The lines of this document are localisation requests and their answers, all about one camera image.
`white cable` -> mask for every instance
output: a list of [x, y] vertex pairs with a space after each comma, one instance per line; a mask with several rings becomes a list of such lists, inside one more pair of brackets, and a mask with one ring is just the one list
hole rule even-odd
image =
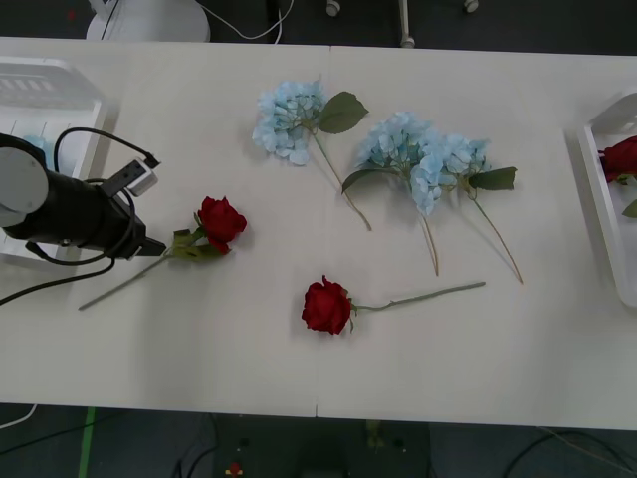
[[201, 8], [203, 8], [206, 12], [208, 12], [210, 15], [212, 15], [213, 17], [215, 17], [217, 20], [219, 20], [221, 23], [224, 23], [225, 25], [227, 25], [228, 27], [232, 28], [235, 33], [237, 35], [239, 35], [241, 38], [245, 39], [245, 40], [257, 40], [258, 38], [264, 37], [266, 35], [268, 35], [270, 32], [272, 32], [275, 28], [277, 28], [279, 25], [283, 25], [283, 21], [288, 18], [288, 15], [290, 14], [290, 12], [292, 11], [292, 7], [295, 4], [295, 0], [292, 0], [290, 2], [290, 7], [288, 7], [288, 11], [286, 12], [286, 14], [283, 16], [283, 18], [281, 18], [281, 20], [279, 20], [277, 23], [275, 23], [272, 27], [270, 27], [268, 30], [266, 30], [265, 32], [263, 32], [260, 35], [257, 35], [256, 37], [247, 37], [245, 36], [243, 33], [241, 33], [239, 30], [237, 30], [234, 26], [232, 26], [230, 23], [226, 22], [223, 18], [221, 18], [219, 15], [217, 15], [215, 12], [213, 12], [212, 10], [210, 10], [208, 7], [199, 4], [199, 6]]
[[19, 418], [15, 421], [10, 421], [9, 423], [5, 423], [4, 425], [0, 425], [0, 430], [3, 430], [5, 428], [9, 428], [10, 426], [13, 425], [17, 425], [19, 423], [22, 423], [23, 421], [27, 421], [29, 418], [31, 418], [31, 416], [33, 415], [33, 413], [36, 411], [36, 408], [38, 407], [37, 404], [33, 405], [31, 407], [31, 411], [29, 413], [27, 413], [26, 415], [24, 415], [22, 418]]
[[281, 10], [279, 10], [279, 35], [277, 35], [277, 40], [275, 40], [275, 45], [279, 45], [279, 40], [281, 40], [281, 35], [283, 35], [283, 23], [281, 22], [282, 22]]

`red rose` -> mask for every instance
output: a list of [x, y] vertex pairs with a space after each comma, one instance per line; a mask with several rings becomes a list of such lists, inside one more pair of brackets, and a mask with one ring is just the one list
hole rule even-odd
[[614, 181], [621, 174], [637, 174], [637, 136], [629, 137], [600, 152], [606, 182]]
[[347, 298], [347, 291], [340, 284], [330, 282], [322, 276], [322, 284], [314, 282], [310, 285], [302, 315], [308, 329], [340, 334], [350, 314], [351, 302]]
[[208, 241], [222, 254], [230, 252], [228, 243], [248, 225], [246, 218], [239, 214], [225, 197], [221, 201], [206, 197], [197, 214], [206, 230]]

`green leaf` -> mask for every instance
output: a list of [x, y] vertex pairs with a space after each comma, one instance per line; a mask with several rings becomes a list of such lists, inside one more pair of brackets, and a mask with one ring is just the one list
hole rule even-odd
[[203, 227], [198, 227], [197, 229], [195, 229], [195, 232], [193, 232], [191, 235], [192, 244], [197, 242], [199, 239], [203, 239], [204, 237], [206, 237], [206, 235], [207, 235], [206, 230]]
[[210, 244], [175, 247], [172, 253], [175, 257], [193, 262], [208, 261], [222, 255], [219, 249]]
[[626, 217], [637, 218], [637, 199], [635, 199], [633, 202], [628, 204], [628, 207], [624, 209], [624, 212], [622, 212], [622, 215]]
[[172, 246], [190, 246], [193, 243], [189, 229], [181, 229], [172, 233]]
[[617, 179], [615, 179], [615, 182], [621, 184], [622, 186], [627, 186], [628, 185], [628, 179], [630, 179], [631, 177], [635, 177], [634, 174], [620, 174], [617, 176]]
[[355, 127], [369, 111], [349, 92], [340, 92], [327, 102], [318, 116], [318, 129], [339, 134]]
[[342, 192], [341, 193], [344, 193], [347, 189], [349, 189], [349, 187], [354, 182], [356, 182], [358, 179], [361, 179], [361, 178], [363, 178], [365, 176], [368, 176], [372, 172], [384, 172], [386, 174], [398, 175], [398, 172], [396, 172], [396, 170], [391, 168], [391, 167], [371, 167], [371, 168], [368, 168], [368, 169], [360, 169], [358, 171], [353, 172], [352, 174], [350, 174], [347, 177], [345, 182], [342, 184]]
[[512, 190], [516, 171], [517, 169], [514, 167], [503, 167], [474, 174], [469, 178], [469, 185], [474, 189], [487, 189], [488, 191]]

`flower stem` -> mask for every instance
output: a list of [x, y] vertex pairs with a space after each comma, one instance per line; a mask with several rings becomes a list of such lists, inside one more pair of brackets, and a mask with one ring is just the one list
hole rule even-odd
[[500, 242], [502, 243], [503, 247], [505, 248], [505, 251], [507, 251], [507, 254], [509, 255], [509, 259], [511, 259], [511, 263], [514, 266], [514, 269], [516, 271], [516, 276], [518, 277], [518, 280], [520, 281], [521, 284], [523, 284], [524, 282], [522, 280], [522, 275], [520, 274], [520, 270], [518, 269], [518, 265], [516, 264], [516, 261], [514, 260], [514, 256], [511, 255], [511, 252], [509, 251], [509, 248], [507, 247], [507, 244], [505, 244], [505, 240], [502, 238], [502, 236], [500, 235], [500, 232], [498, 232], [498, 229], [496, 229], [496, 226], [494, 225], [493, 222], [491, 222], [491, 219], [489, 219], [489, 216], [487, 215], [485, 210], [480, 206], [478, 201], [475, 198], [471, 198], [471, 200], [474, 201], [474, 204], [476, 204], [476, 207], [478, 208], [478, 210], [482, 213], [483, 216], [485, 216], [485, 219], [487, 219], [487, 222], [489, 222], [489, 224], [491, 225], [493, 230], [496, 231], [496, 234], [498, 235], [498, 239], [500, 239]]
[[163, 253], [163, 255], [157, 259], [155, 262], [153, 262], [152, 264], [150, 264], [148, 267], [145, 267], [144, 269], [142, 269], [141, 271], [139, 271], [137, 274], [135, 274], [134, 276], [132, 276], [130, 279], [122, 282], [121, 284], [119, 284], [118, 286], [113, 287], [112, 289], [110, 289], [107, 292], [104, 292], [103, 294], [101, 294], [100, 296], [95, 297], [94, 299], [92, 299], [91, 301], [86, 302], [84, 305], [80, 306], [78, 308], [79, 311], [85, 311], [86, 309], [88, 309], [89, 307], [94, 306], [95, 304], [97, 304], [98, 302], [103, 301], [104, 299], [107, 299], [108, 297], [112, 296], [113, 294], [121, 291], [122, 289], [128, 287], [130, 284], [132, 284], [133, 282], [135, 282], [137, 279], [141, 279], [143, 276], [145, 276], [148, 272], [150, 272], [152, 269], [154, 269], [155, 267], [157, 267], [158, 265], [162, 264], [163, 262], [165, 262], [166, 260], [170, 259], [171, 256], [170, 255], [170, 249], [166, 249], [166, 251]]
[[438, 251], [436, 250], [436, 245], [434, 244], [434, 236], [431, 234], [431, 229], [429, 228], [429, 223], [427, 222], [427, 217], [424, 214], [420, 213], [420, 217], [422, 221], [420, 223], [422, 227], [422, 232], [425, 234], [425, 239], [429, 242], [431, 246], [431, 259], [434, 263], [434, 271], [436, 272], [436, 277], [439, 276], [439, 266], [438, 266]]
[[[310, 130], [310, 132], [312, 133], [312, 136], [315, 137], [315, 141], [317, 142], [318, 149], [320, 149], [320, 152], [322, 152], [322, 155], [325, 158], [325, 161], [327, 161], [327, 164], [329, 165], [331, 172], [333, 172], [334, 176], [336, 176], [336, 180], [338, 181], [338, 184], [340, 184], [340, 188], [342, 189], [342, 180], [340, 179], [340, 176], [336, 172], [336, 169], [334, 168], [334, 166], [331, 164], [331, 161], [329, 160], [329, 156], [327, 156], [327, 151], [325, 151], [325, 148], [320, 143], [319, 137], [317, 136], [317, 134], [312, 130]], [[365, 227], [367, 228], [367, 230], [371, 231], [371, 224], [369, 224], [369, 221], [367, 220], [365, 215], [362, 212], [360, 212], [360, 210], [354, 205], [347, 191], [345, 191], [343, 194], [347, 198], [347, 201], [349, 202], [349, 205], [351, 206], [351, 208], [354, 211], [356, 211], [356, 213], [360, 216], [360, 219], [362, 219], [362, 221], [365, 223]]]
[[356, 306], [358, 310], [367, 310], [367, 311], [384, 311], [385, 309], [389, 309], [393, 306], [400, 306], [403, 304], [409, 304], [410, 302], [418, 302], [418, 301], [426, 301], [427, 299], [433, 299], [434, 297], [443, 296], [445, 294], [451, 294], [452, 292], [458, 291], [467, 291], [469, 289], [476, 289], [477, 287], [483, 287], [487, 285], [486, 282], [476, 282], [474, 284], [468, 284], [466, 286], [456, 286], [450, 287], [449, 289], [443, 289], [441, 291], [432, 292], [430, 294], [425, 294], [423, 296], [412, 297], [410, 299], [403, 299], [401, 301], [391, 301], [389, 304], [385, 304], [381, 307], [370, 307], [370, 306]]

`blue hydrangea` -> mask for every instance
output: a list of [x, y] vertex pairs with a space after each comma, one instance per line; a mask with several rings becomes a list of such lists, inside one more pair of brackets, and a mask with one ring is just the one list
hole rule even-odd
[[372, 162], [379, 166], [406, 168], [423, 157], [421, 141], [430, 123], [414, 113], [395, 113], [371, 129], [358, 147], [358, 165]]
[[308, 132], [302, 126], [317, 126], [319, 113], [327, 98], [320, 82], [283, 82], [273, 92], [259, 98], [261, 119], [252, 134], [257, 146], [293, 164], [305, 165], [308, 154]]
[[411, 197], [418, 210], [426, 216], [434, 210], [434, 206], [442, 194], [442, 189], [437, 183], [439, 176], [440, 170], [430, 173], [420, 165], [414, 166], [411, 170]]
[[439, 154], [427, 153], [420, 163], [411, 169], [409, 185], [411, 197], [420, 212], [431, 214], [442, 194], [440, 186], [455, 185], [456, 179], [446, 174]]
[[461, 134], [448, 134], [440, 144], [446, 169], [452, 174], [470, 176], [487, 171], [487, 140], [469, 141]]

